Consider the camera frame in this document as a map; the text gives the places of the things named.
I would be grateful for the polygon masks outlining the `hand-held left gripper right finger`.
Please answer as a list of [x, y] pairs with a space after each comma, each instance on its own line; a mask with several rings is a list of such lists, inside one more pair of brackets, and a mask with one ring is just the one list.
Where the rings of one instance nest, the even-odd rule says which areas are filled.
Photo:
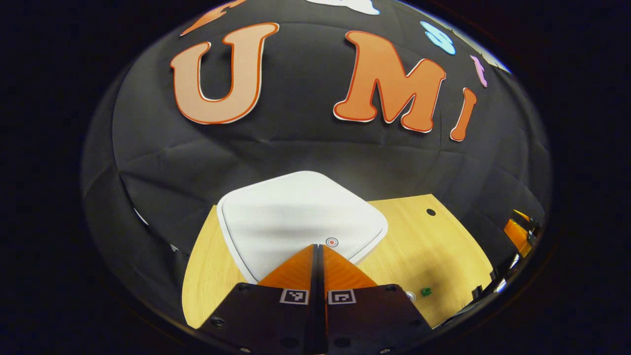
[[399, 355], [432, 335], [398, 284], [378, 284], [344, 256], [318, 247], [330, 355]]

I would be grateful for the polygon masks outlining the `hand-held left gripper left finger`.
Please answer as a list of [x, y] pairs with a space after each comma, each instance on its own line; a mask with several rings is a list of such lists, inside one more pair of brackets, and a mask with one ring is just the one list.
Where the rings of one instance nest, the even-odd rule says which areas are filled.
[[199, 327], [237, 355], [311, 355], [318, 348], [318, 245], [258, 284], [238, 283]]

